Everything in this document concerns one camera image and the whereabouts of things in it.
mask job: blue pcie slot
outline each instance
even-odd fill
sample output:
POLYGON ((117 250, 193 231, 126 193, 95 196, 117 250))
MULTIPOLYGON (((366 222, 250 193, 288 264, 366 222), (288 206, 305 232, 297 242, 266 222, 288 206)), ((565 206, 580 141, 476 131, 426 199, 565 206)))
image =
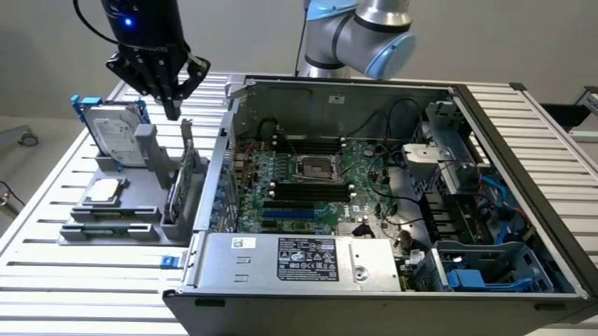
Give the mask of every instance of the blue pcie slot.
POLYGON ((317 212, 316 211, 278 211, 278 210, 266 210, 262 212, 264 218, 306 218, 316 219, 317 212))

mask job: power supply label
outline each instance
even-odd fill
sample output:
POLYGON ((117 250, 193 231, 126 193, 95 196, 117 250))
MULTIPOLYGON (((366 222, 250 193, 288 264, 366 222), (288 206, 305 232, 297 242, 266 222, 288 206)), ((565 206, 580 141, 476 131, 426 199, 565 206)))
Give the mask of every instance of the power supply label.
POLYGON ((284 281, 338 281, 337 244, 328 238, 280 238, 277 276, 284 281))

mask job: caster wheel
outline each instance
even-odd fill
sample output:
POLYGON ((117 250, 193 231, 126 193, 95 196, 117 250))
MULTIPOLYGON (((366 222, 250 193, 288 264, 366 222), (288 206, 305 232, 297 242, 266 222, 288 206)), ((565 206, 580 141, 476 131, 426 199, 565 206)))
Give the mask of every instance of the caster wheel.
POLYGON ((23 134, 23 136, 21 137, 19 144, 26 147, 34 147, 35 145, 39 144, 38 136, 35 136, 31 133, 23 134))

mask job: aluminum workbench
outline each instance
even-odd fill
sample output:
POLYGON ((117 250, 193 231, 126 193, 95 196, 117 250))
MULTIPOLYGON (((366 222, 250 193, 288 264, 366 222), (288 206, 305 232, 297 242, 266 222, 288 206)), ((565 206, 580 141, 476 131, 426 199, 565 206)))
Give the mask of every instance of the aluminum workbench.
MULTIPOLYGON (((216 73, 184 104, 196 145, 210 158, 228 111, 229 74, 216 73)), ((527 91, 508 84, 466 83, 581 246, 598 264, 598 166, 527 91)), ((119 84, 109 99, 138 94, 119 84)), ((178 122, 149 101, 158 142, 184 153, 178 122)), ((59 246, 55 241, 98 165, 87 130, 70 147, 13 226, 0 238, 0 335, 186 335, 165 306, 163 289, 182 271, 159 269, 162 256, 185 248, 59 246)), ((553 325, 533 336, 598 335, 598 317, 553 325)))

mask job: open computer chassis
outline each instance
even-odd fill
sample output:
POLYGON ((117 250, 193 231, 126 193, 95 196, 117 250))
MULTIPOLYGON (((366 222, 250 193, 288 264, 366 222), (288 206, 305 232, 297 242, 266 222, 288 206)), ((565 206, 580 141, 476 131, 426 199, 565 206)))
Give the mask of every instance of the open computer chassis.
POLYGON ((596 314, 596 267, 465 85, 238 76, 228 95, 163 294, 193 335, 524 335, 596 314))

